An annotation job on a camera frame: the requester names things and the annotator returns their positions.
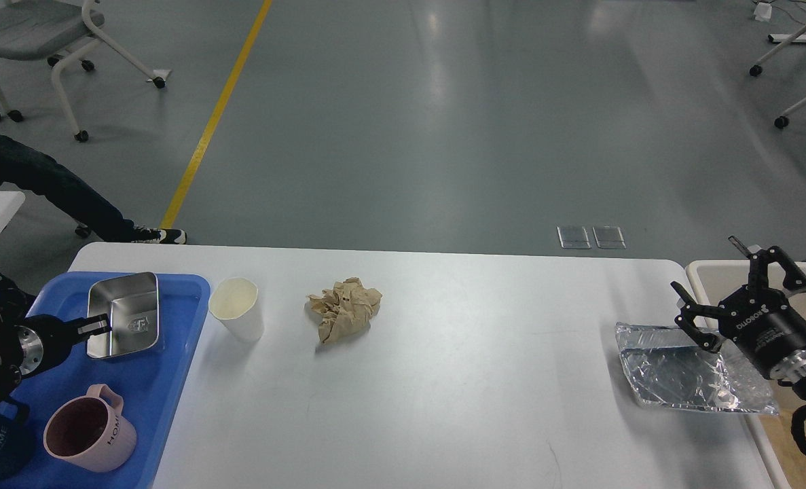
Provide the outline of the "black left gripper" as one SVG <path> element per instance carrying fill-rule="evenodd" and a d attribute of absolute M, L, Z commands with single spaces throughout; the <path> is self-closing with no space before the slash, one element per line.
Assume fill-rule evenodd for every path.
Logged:
<path fill-rule="evenodd" d="M 107 313 L 68 321 L 49 314 L 25 318 L 16 326 L 23 355 L 20 373 L 24 378 L 42 374 L 61 365 L 77 344 L 109 332 L 111 323 Z"/>

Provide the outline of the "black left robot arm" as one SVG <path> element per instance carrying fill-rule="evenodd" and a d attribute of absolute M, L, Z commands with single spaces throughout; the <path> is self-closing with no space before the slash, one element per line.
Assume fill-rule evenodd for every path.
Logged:
<path fill-rule="evenodd" d="M 73 320 L 31 315 L 35 300 L 15 288 L 0 290 L 0 403 L 23 380 L 63 364 L 77 344 L 112 330 L 107 313 Z"/>

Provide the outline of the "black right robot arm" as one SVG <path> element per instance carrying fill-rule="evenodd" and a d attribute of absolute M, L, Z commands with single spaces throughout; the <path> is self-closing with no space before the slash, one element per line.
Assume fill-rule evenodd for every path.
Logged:
<path fill-rule="evenodd" d="M 806 273 L 781 247 L 747 247 L 729 236 L 748 260 L 747 281 L 715 306 L 699 304 L 679 282 L 675 324 L 705 352 L 731 341 L 766 380 L 790 388 L 803 405 L 794 410 L 790 434 L 806 457 L 806 319 L 790 304 L 806 293 Z"/>

